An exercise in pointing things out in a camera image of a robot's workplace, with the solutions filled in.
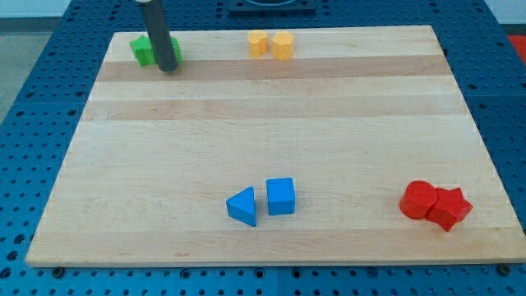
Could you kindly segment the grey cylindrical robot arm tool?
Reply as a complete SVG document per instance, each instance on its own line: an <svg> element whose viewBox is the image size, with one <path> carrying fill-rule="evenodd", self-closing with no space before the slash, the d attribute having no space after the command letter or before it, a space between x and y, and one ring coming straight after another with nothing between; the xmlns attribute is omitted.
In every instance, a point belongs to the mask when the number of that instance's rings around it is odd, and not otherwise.
<svg viewBox="0 0 526 296"><path fill-rule="evenodd" d="M161 1L136 0L136 3L150 38L158 68L162 72L173 72L178 67L178 60Z"/></svg>

